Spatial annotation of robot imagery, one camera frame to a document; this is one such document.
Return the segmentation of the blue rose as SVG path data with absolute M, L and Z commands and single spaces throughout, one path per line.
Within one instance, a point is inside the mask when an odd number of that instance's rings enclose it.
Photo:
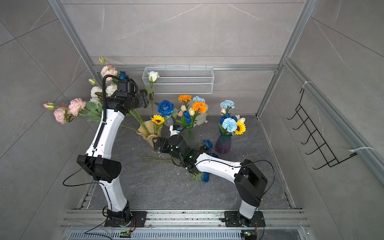
M 120 80 L 128 80 L 130 77 L 126 74 L 126 72 L 120 72 L 119 79 Z
M 140 160 L 145 161 L 158 161 L 158 162 L 164 162 L 164 163 L 170 163 L 175 165 L 176 167 L 184 168 L 192 175 L 191 180 L 196 182 L 204 182 L 208 183 L 210 180 L 210 174 L 209 173 L 203 173 L 201 171 L 194 172 L 192 170 L 188 170 L 187 167 L 183 167 L 181 161 L 177 163 L 177 160 L 173 158 L 164 158 L 163 156 L 160 157 L 153 157 L 153 156 L 143 156 L 143 155 L 137 155 L 137 157 Z
M 161 116 L 171 116 L 174 111 L 174 104 L 171 102 L 164 100 L 161 101 L 158 104 L 158 112 L 160 113 Z

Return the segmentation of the blue rose top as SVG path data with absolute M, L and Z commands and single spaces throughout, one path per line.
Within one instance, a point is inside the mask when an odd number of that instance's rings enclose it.
M 126 72 L 120 72 L 119 79 L 120 80 L 128 80 L 130 77 L 126 74 Z

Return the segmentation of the yellow wavy glass vase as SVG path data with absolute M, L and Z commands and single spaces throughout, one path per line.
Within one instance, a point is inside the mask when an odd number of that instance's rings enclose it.
M 152 149 L 154 149 L 153 139 L 162 136 L 161 130 L 163 126 L 159 126 L 157 130 L 155 130 L 155 126 L 152 121 L 145 121 L 138 128 L 138 135 L 142 136 Z

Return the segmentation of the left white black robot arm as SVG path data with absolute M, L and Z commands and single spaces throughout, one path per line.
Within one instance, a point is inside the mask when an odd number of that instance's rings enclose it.
M 111 159 L 112 148 L 125 116 L 130 110 L 148 106 L 149 102 L 132 79 L 119 80 L 117 90 L 110 97 L 106 81 L 104 78 L 102 116 L 97 133 L 86 153 L 78 156 L 77 163 L 93 177 L 94 184 L 102 188 L 107 200 L 106 226 L 127 227 L 134 224 L 134 218 L 120 184 L 122 165 Z

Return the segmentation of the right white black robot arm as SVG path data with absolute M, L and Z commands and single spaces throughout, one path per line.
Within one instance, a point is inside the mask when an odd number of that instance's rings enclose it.
M 238 211 L 225 211 L 222 222 L 227 227 L 265 227 L 263 213 L 259 210 L 260 203 L 266 192 L 268 179 L 254 162 L 230 162 L 213 157 L 203 149 L 192 149 L 179 135 L 169 139 L 157 137 L 153 139 L 157 152 L 169 154 L 172 163 L 193 174 L 210 174 L 233 183 L 242 199 Z

